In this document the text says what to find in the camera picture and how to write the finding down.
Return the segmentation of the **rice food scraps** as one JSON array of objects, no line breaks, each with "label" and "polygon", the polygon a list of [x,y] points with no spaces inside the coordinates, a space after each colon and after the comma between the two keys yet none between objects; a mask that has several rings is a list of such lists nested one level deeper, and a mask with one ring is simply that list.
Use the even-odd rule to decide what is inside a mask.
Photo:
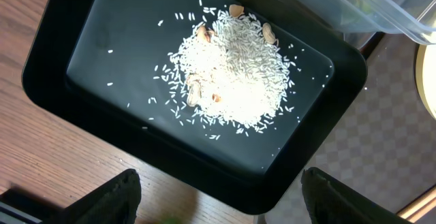
[{"label": "rice food scraps", "polygon": [[308,48],[281,49],[271,24],[241,5],[199,0],[195,10],[175,16],[191,21],[191,35],[149,67],[158,92],[127,102],[148,122],[200,126],[212,140],[226,129],[261,134],[286,120],[300,123],[332,75],[327,60],[307,67]]}]

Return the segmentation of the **yellow plate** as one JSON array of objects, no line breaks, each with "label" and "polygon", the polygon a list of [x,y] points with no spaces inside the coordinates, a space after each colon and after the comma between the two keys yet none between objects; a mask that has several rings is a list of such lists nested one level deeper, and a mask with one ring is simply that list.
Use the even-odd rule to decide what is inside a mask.
[{"label": "yellow plate", "polygon": [[419,45],[414,63],[418,94],[427,112],[435,118],[435,45]]}]

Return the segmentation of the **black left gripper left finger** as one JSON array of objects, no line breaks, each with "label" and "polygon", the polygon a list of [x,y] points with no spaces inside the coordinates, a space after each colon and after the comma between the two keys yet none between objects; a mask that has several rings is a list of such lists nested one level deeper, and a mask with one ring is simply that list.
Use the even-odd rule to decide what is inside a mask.
[{"label": "black left gripper left finger", "polygon": [[127,169],[42,224],[134,223],[140,200],[140,177]]}]

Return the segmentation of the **wooden chopstick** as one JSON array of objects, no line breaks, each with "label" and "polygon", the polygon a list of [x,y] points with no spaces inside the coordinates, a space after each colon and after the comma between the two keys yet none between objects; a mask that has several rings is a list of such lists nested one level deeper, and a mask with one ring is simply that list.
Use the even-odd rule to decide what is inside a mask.
[{"label": "wooden chopstick", "polygon": [[435,208],[435,196],[435,186],[432,186],[425,193],[401,209],[397,215],[402,219],[415,223]]}]

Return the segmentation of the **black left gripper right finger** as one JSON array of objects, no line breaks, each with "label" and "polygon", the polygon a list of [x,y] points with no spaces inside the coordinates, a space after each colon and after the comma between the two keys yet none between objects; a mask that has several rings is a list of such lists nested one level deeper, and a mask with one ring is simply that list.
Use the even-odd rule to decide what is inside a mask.
[{"label": "black left gripper right finger", "polygon": [[317,167],[300,182],[312,224],[410,224]]}]

